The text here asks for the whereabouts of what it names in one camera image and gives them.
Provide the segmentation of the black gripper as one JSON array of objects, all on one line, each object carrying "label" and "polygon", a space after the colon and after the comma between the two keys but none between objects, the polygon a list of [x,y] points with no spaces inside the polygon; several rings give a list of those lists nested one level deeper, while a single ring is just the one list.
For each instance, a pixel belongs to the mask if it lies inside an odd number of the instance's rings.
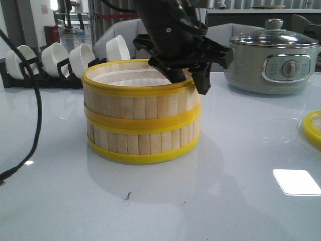
[{"label": "black gripper", "polygon": [[186,80],[182,69],[189,68],[199,94],[209,91],[211,63],[227,69],[233,60],[233,50],[206,37],[208,27],[197,27],[169,21],[142,21],[146,34],[133,40],[137,50],[145,51],[148,64],[158,69],[170,83]]}]

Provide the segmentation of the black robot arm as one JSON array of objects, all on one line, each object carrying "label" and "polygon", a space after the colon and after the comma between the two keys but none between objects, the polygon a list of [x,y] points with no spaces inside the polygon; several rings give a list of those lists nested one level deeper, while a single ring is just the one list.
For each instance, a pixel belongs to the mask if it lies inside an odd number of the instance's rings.
[{"label": "black robot arm", "polygon": [[188,69],[199,94],[210,89],[210,69],[218,63],[227,69],[233,51],[206,37],[198,1],[134,1],[147,31],[133,44],[150,55],[148,64],[171,83],[185,81]]}]

